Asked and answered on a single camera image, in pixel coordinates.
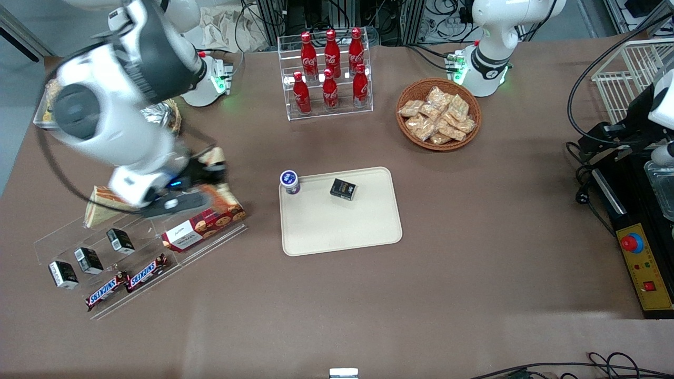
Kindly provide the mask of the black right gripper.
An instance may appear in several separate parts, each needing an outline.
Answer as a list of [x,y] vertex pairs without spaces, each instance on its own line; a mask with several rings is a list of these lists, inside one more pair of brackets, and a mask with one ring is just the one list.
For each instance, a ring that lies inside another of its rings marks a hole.
[[191,158],[185,169],[171,180],[171,192],[188,193],[200,185],[228,183],[226,169],[226,158],[221,156],[202,156],[200,161]]

